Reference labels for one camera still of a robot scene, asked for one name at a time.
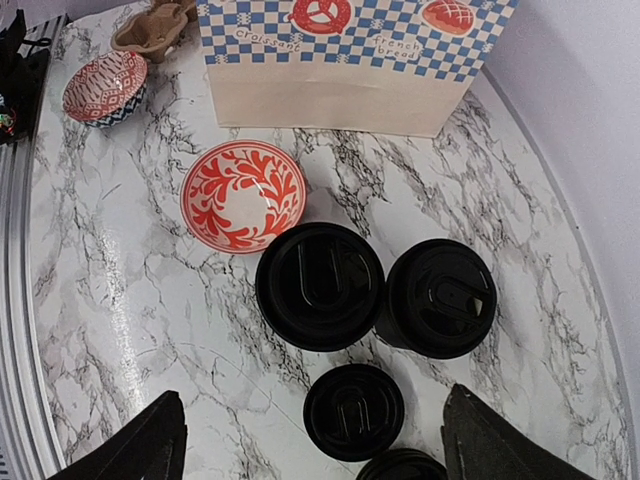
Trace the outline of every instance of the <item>pretzel illustration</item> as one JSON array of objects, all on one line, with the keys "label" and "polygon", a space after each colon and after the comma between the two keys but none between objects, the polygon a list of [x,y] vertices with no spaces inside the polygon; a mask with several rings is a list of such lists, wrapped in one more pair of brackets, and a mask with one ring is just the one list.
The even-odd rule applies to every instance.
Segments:
[{"label": "pretzel illustration", "polygon": [[[300,30],[312,35],[341,34],[352,17],[349,0],[297,0],[289,15],[289,21]],[[328,22],[316,21],[322,16]]]}]

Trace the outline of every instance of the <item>white marble surface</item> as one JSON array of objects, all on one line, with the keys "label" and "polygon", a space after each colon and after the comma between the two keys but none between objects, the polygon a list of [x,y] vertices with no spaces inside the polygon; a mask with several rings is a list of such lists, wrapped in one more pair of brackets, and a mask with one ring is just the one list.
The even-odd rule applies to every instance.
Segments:
[{"label": "white marble surface", "polygon": [[[631,478],[622,375],[587,259],[504,105],[479,78],[435,140],[352,132],[216,126],[197,26],[151,69],[151,95],[111,130],[66,118],[61,92],[141,5],[67,28],[52,66],[33,181],[31,270],[38,341],[69,461],[164,390],[190,428],[186,478],[346,480],[308,439],[302,404],[333,366],[389,372],[407,404],[398,445],[443,459],[442,407],[454,382],[598,479]],[[306,175],[304,221],[365,236],[385,269],[413,244],[473,247],[499,287],[497,322],[471,355],[430,361],[372,334],[332,354],[285,344],[253,295],[259,255],[212,251],[179,208],[198,155],[233,138],[279,145]]]}]

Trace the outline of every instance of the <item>small ceramic bowl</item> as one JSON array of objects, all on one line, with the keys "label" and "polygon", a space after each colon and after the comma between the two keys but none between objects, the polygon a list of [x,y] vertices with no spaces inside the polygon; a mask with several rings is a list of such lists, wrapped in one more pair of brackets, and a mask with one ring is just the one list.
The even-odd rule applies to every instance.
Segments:
[{"label": "small ceramic bowl", "polygon": [[254,253],[294,227],[306,204],[300,169],[268,143],[240,140],[205,153],[182,184],[191,233],[225,253]]},{"label": "small ceramic bowl", "polygon": [[87,63],[69,81],[64,111],[90,127],[126,120],[146,92],[147,62],[134,52],[109,52]]}]

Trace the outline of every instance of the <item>black coffee cup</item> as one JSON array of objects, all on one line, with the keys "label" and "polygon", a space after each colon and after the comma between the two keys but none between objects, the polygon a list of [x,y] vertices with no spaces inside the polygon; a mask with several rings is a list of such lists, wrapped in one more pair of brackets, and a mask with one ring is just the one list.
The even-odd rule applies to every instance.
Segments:
[{"label": "black coffee cup", "polygon": [[313,384],[303,417],[309,437],[325,454],[361,462],[393,444],[404,415],[393,379],[379,368],[353,364],[334,368]]},{"label": "black coffee cup", "polygon": [[265,321],[304,350],[341,350],[362,338],[384,303],[382,265],[357,233],[330,223],[288,230],[267,248],[256,273]]},{"label": "black coffee cup", "polygon": [[356,480],[447,480],[447,470],[419,450],[389,450],[371,460]]},{"label": "black coffee cup", "polygon": [[375,325],[384,342],[450,359],[469,353],[487,336],[497,291],[473,250],[437,239],[415,245],[396,261],[386,300],[385,314]]}]

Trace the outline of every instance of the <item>white wall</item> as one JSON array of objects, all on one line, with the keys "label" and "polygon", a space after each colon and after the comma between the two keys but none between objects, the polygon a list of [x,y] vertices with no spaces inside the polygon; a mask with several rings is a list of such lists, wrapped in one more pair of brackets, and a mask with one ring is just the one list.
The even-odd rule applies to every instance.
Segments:
[{"label": "white wall", "polygon": [[595,263],[640,438],[640,1],[522,0],[489,71]]}]

